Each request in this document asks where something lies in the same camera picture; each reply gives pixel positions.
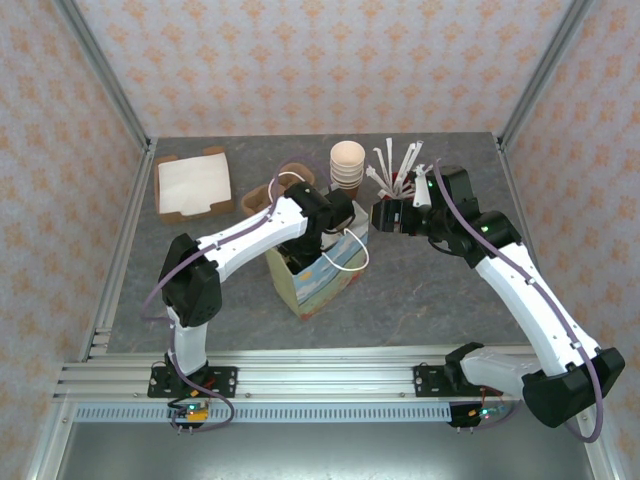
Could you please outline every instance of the paper box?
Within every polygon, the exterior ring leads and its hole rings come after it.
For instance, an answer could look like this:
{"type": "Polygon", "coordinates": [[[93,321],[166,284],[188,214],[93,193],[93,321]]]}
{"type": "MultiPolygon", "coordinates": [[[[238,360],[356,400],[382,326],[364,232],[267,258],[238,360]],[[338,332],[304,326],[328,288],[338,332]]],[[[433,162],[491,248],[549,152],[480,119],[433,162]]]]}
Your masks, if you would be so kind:
{"type": "MultiPolygon", "coordinates": [[[[203,156],[207,155],[216,155],[219,153],[224,153],[224,148],[222,147],[209,147],[205,148],[202,151],[203,156]]],[[[197,218],[210,217],[213,215],[220,215],[223,213],[231,213],[235,210],[235,202],[233,200],[233,188],[231,188],[231,198],[226,201],[221,201],[218,203],[213,203],[209,206],[209,210],[204,213],[199,213],[197,215],[183,215],[180,212],[170,212],[170,213],[160,213],[160,174],[159,174],[159,165],[168,162],[175,162],[176,160],[180,160],[176,155],[171,155],[168,157],[160,157],[154,160],[153,173],[154,173],[154,191],[155,191],[155,199],[156,199],[156,212],[160,216],[160,219],[167,224],[184,222],[187,220],[194,220],[197,218]]]]}
{"type": "MultiPolygon", "coordinates": [[[[353,206],[356,218],[349,230],[366,245],[369,238],[369,216],[356,202],[353,202],[353,206]]],[[[346,268],[364,265],[364,250],[348,233],[344,236],[323,235],[323,244],[330,244],[336,239],[337,242],[327,251],[334,263],[346,268]]],[[[268,250],[266,258],[276,291],[302,320],[310,318],[366,271],[343,272],[321,256],[313,265],[294,275],[277,249],[268,250]]]]}

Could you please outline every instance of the orange floral pattern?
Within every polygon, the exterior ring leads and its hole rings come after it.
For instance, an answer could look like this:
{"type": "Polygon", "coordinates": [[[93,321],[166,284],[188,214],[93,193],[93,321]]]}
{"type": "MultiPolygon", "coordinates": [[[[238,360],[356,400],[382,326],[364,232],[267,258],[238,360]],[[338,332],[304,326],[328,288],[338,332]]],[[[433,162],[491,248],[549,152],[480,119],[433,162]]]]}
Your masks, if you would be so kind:
{"type": "Polygon", "coordinates": [[[626,359],[607,403],[618,447],[640,472],[640,30],[632,3],[596,3],[508,153],[543,273],[584,328],[626,359]]]}
{"type": "Polygon", "coordinates": [[[49,0],[0,2],[2,478],[25,478],[99,298],[140,152],[49,0]]]}
{"type": "Polygon", "coordinates": [[[571,2],[78,3],[147,133],[207,136],[497,133],[571,2]]]}

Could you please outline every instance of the gray countertop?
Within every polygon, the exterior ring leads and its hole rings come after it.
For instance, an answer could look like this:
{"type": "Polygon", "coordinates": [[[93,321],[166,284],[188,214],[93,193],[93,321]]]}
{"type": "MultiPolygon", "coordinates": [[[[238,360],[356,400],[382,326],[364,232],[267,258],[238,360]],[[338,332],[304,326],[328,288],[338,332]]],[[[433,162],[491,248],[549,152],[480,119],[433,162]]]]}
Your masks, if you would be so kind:
{"type": "MultiPolygon", "coordinates": [[[[163,224],[155,211],[153,175],[145,191],[115,315],[109,353],[161,352],[168,328],[145,323],[140,306],[158,280],[169,244],[187,232],[209,235],[244,218],[242,196],[265,184],[277,165],[303,155],[328,170],[329,150],[345,139],[361,143],[368,160],[374,147],[385,147],[385,134],[305,135],[161,139],[156,157],[200,155],[212,145],[225,147],[238,208],[218,217],[163,224]]],[[[394,158],[402,159],[409,143],[423,140],[421,159],[441,157],[469,171],[481,210],[503,211],[521,231],[493,137],[490,133],[394,134],[394,158]]],[[[324,186],[315,166],[317,186],[324,186]]],[[[365,179],[357,201],[369,210],[378,188],[365,179]]],[[[433,250],[425,238],[385,234],[370,228],[371,263],[353,285],[323,310],[302,321],[289,310],[272,286],[263,256],[238,269],[222,286],[223,307],[209,322],[208,350],[437,345],[479,341],[526,342],[511,314],[493,290],[464,260],[433,250]]],[[[158,298],[149,314],[164,313],[158,298]]]]}

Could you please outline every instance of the colorful box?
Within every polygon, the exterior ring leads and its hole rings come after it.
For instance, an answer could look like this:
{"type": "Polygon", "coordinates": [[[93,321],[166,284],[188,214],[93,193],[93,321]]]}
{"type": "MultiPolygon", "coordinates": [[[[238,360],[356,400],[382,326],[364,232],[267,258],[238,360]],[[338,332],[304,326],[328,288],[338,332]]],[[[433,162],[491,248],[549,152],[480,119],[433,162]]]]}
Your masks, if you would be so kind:
{"type": "MultiPolygon", "coordinates": [[[[366,245],[369,238],[369,215],[356,202],[353,202],[353,206],[356,218],[349,230],[366,245]]],[[[334,263],[345,268],[364,265],[365,252],[352,235],[323,235],[323,245],[332,243],[326,253],[334,263]]],[[[302,320],[318,312],[366,271],[344,272],[321,256],[313,265],[294,275],[277,249],[267,251],[266,258],[276,291],[302,320]]]]}

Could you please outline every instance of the stack of paper cups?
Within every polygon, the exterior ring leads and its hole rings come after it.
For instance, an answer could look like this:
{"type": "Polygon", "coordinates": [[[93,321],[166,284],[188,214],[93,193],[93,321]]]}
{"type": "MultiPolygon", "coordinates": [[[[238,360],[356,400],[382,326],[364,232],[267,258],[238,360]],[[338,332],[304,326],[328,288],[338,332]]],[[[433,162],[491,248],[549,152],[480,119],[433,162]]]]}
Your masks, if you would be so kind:
{"type": "Polygon", "coordinates": [[[364,176],[364,148],[357,142],[345,140],[331,149],[331,181],[352,198],[356,198],[364,176]]]}

